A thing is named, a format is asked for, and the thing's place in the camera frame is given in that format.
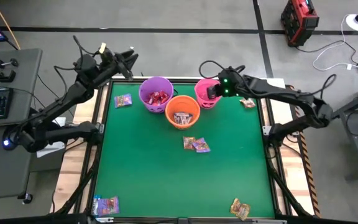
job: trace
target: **red device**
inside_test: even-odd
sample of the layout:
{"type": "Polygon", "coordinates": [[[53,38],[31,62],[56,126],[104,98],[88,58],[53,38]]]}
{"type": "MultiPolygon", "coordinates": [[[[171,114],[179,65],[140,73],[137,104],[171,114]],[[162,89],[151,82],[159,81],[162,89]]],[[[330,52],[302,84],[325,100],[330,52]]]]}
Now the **red device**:
{"type": "Polygon", "coordinates": [[[281,14],[288,46],[303,46],[317,27],[318,21],[319,17],[311,0],[288,0],[281,14]]]}

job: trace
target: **purple bucket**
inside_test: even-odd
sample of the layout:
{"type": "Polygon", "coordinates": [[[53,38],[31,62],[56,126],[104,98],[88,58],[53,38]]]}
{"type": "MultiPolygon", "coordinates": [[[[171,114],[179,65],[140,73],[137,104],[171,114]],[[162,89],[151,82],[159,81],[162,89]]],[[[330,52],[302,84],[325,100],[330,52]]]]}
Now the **purple bucket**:
{"type": "Polygon", "coordinates": [[[163,77],[152,77],[145,80],[139,87],[139,98],[142,103],[146,106],[146,108],[152,113],[163,113],[165,111],[165,107],[167,106],[168,102],[172,99],[173,95],[173,86],[172,83],[163,77]],[[169,99],[159,105],[153,106],[146,103],[149,100],[150,94],[156,91],[163,90],[165,93],[169,95],[169,99]]]}

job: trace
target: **candy wrapper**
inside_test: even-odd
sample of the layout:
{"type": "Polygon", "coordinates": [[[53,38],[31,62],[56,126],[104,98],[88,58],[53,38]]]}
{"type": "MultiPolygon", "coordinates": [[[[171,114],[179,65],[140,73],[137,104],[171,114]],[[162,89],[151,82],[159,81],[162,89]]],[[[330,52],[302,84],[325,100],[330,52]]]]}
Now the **candy wrapper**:
{"type": "Polygon", "coordinates": [[[242,103],[245,108],[253,108],[253,107],[255,107],[255,103],[254,103],[253,99],[251,99],[251,98],[241,99],[240,103],[242,103]]]}
{"type": "Polygon", "coordinates": [[[155,91],[149,95],[149,100],[146,103],[153,105],[153,106],[160,106],[161,104],[165,103],[169,99],[169,95],[166,94],[163,90],[155,91]]]}
{"type": "Polygon", "coordinates": [[[194,137],[183,137],[183,147],[185,149],[193,150],[193,143],[196,141],[196,138],[194,137]]]}
{"type": "Polygon", "coordinates": [[[93,199],[92,214],[96,216],[105,216],[119,213],[118,197],[112,198],[96,198],[93,199]]]}
{"type": "Polygon", "coordinates": [[[122,106],[131,105],[132,104],[132,97],[131,94],[125,94],[122,96],[115,96],[114,102],[116,105],[116,108],[120,108],[122,106]]]}
{"type": "Polygon", "coordinates": [[[193,115],[189,113],[178,112],[173,115],[173,118],[175,119],[176,124],[189,124],[193,118],[193,115]]]}
{"type": "Polygon", "coordinates": [[[196,149],[196,152],[198,152],[198,153],[211,151],[209,146],[207,145],[206,141],[204,140],[204,138],[200,138],[199,140],[196,140],[193,143],[193,146],[196,149]]]}
{"type": "Polygon", "coordinates": [[[248,217],[251,207],[247,204],[240,203],[238,198],[235,198],[233,204],[230,207],[230,212],[239,217],[242,221],[245,221],[248,217]]]}

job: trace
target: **red candy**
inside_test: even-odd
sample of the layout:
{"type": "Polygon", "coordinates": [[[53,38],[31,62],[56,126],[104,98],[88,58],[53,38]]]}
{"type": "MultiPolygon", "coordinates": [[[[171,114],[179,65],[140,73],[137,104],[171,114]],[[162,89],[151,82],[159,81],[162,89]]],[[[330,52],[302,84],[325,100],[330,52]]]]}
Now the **red candy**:
{"type": "Polygon", "coordinates": [[[150,99],[146,101],[146,103],[153,105],[153,106],[160,106],[162,103],[165,103],[169,99],[169,95],[165,93],[163,90],[160,92],[153,92],[150,95],[150,99]]]}

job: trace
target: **white lamp base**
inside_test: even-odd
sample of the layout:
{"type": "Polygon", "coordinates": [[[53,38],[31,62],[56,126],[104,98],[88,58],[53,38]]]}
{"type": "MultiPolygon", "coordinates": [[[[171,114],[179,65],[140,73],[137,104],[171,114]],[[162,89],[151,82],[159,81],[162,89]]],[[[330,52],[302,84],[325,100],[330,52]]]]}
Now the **white lamp base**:
{"type": "Polygon", "coordinates": [[[358,31],[358,22],[355,20],[355,18],[356,18],[356,14],[348,15],[346,17],[346,23],[350,28],[358,31]]]}

